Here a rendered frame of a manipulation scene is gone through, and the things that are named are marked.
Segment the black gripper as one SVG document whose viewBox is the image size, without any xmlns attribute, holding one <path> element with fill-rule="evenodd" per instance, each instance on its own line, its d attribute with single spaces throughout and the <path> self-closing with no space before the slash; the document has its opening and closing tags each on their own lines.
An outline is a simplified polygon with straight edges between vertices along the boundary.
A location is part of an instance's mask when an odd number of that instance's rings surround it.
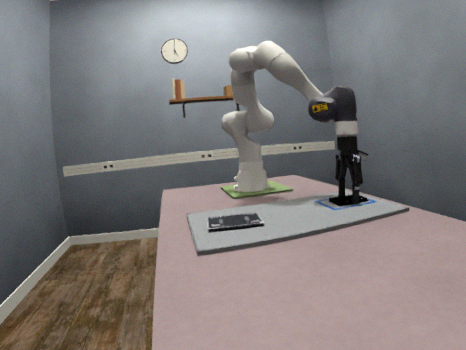
<svg viewBox="0 0 466 350">
<path fill-rule="evenodd" d="M 359 204 L 359 189 L 360 185 L 363 184 L 363 179 L 361 169 L 361 156 L 356 156 L 355 153 L 355 150 L 357 150 L 357 136 L 337 137 L 337 147 L 340 151 L 340 155 L 336 155 L 335 176 L 335 179 L 338 180 L 338 197 L 345 196 L 344 181 L 346 181 L 345 176 L 348 167 L 353 184 L 351 185 L 352 204 Z"/>
</svg>

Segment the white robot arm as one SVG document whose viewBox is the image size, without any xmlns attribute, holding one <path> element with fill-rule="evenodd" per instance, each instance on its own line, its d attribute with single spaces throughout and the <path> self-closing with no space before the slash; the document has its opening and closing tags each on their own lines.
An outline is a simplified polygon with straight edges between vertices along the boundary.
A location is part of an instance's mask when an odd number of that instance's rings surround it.
<svg viewBox="0 0 466 350">
<path fill-rule="evenodd" d="M 234 191 L 253 192 L 271 187 L 263 169 L 261 146 L 247 138 L 247 133 L 267 131 L 274 125 L 272 113 L 257 98 L 253 70 L 266 69 L 280 82 L 297 89 L 310 102 L 309 115 L 319 122 L 334 123 L 338 137 L 358 134 L 354 91 L 346 86 L 334 86 L 322 95 L 295 60 L 272 41 L 235 50 L 229 56 L 229 64 L 233 99 L 248 110 L 225 114 L 221 120 L 222 128 L 238 147 L 240 173 L 234 177 Z"/>
</svg>

